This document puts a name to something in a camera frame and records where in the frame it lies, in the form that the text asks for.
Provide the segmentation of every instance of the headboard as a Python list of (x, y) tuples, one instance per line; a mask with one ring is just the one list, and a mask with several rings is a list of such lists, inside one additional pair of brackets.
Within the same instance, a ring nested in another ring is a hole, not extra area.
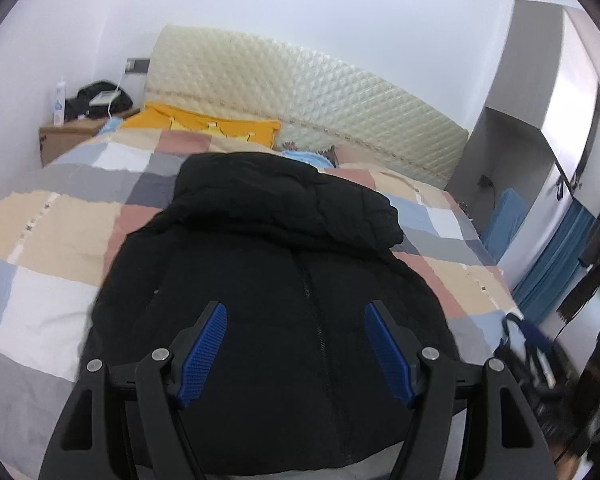
[(324, 150), (346, 142), (381, 164), (444, 187), (468, 133), (424, 101), (343, 61), (252, 34), (164, 27), (145, 100), (209, 115), (275, 118), (276, 148)]

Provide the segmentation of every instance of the white fabric square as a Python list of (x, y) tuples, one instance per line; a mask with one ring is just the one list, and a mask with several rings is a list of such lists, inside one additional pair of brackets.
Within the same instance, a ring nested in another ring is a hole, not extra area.
[(107, 149), (93, 163), (94, 168), (103, 170), (128, 170), (141, 173), (149, 164), (152, 152), (109, 142)]
[(429, 213), (433, 228), (438, 232), (441, 238), (464, 240), (458, 219), (451, 209), (427, 207), (427, 213)]
[(0, 353), (75, 381), (97, 291), (93, 285), (19, 267), (0, 324)]

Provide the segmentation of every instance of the checkered blanket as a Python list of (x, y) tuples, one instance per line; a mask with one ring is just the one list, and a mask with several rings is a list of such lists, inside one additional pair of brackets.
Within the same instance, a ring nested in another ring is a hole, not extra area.
[[(275, 153), (206, 134), (119, 130), (16, 183), (0, 201), (0, 458), (36, 478), (78, 373), (90, 307), (126, 234), (170, 202), (187, 155)], [(482, 363), (516, 305), (451, 196), (385, 168), (321, 170), (375, 189), (398, 210), (394, 254), (435, 291), (462, 358)]]

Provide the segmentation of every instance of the jacket zipper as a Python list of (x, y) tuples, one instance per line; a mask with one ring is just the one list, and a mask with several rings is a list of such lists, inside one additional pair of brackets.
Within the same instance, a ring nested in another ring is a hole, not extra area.
[(347, 423), (347, 419), (345, 417), (344, 410), (342, 409), (342, 407), (339, 405), (339, 403), (335, 399), (335, 394), (334, 394), (334, 390), (333, 390), (333, 379), (331, 377), (331, 364), (330, 364), (330, 360), (329, 360), (327, 341), (326, 341), (326, 338), (324, 335), (324, 330), (322, 328), (322, 322), (321, 322), (322, 316), (321, 316), (320, 308), (318, 307), (318, 304), (314, 301), (314, 298), (312, 295), (312, 290), (311, 290), (311, 285), (310, 285), (310, 279), (309, 279), (308, 271), (306, 270), (306, 267), (304, 266), (304, 264), (302, 263), (302, 261), (300, 260), (299, 257), (296, 256), (295, 260), (296, 260), (296, 263), (298, 264), (298, 267), (300, 269), (300, 274), (302, 276), (302, 286), (304, 288), (304, 296), (311, 302), (311, 304), (314, 307), (314, 318), (315, 318), (316, 328), (317, 328), (317, 333), (318, 333), (318, 341), (320, 343), (320, 355), (322, 357), (322, 366), (324, 368), (324, 375), (326, 378), (325, 387), (326, 387), (326, 391), (327, 391), (327, 396), (329, 397), (329, 400), (331, 401), (331, 407), (333, 408), (333, 412), (335, 414), (336, 436), (338, 438), (338, 446), (340, 447), (340, 454), (344, 457), (345, 462), (347, 464), (350, 464), (352, 462), (352, 455), (351, 455), (350, 450), (348, 449), (348, 446), (346, 446), (346, 440), (348, 439), (348, 435), (350, 435), (350, 432), (348, 431), (349, 425)]

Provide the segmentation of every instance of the metal screw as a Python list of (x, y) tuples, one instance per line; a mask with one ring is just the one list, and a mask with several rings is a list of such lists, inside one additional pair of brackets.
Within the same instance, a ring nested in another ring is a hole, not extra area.
[(151, 352), (151, 359), (154, 361), (164, 361), (169, 357), (169, 351), (166, 348), (156, 348)]
[(97, 372), (102, 368), (102, 361), (100, 359), (92, 359), (87, 363), (87, 370), (90, 372)]
[(427, 346), (422, 349), (422, 357), (428, 359), (429, 361), (435, 361), (440, 357), (440, 352), (431, 346)]
[(494, 372), (501, 372), (504, 370), (504, 363), (500, 359), (491, 359), (489, 361), (489, 368)]

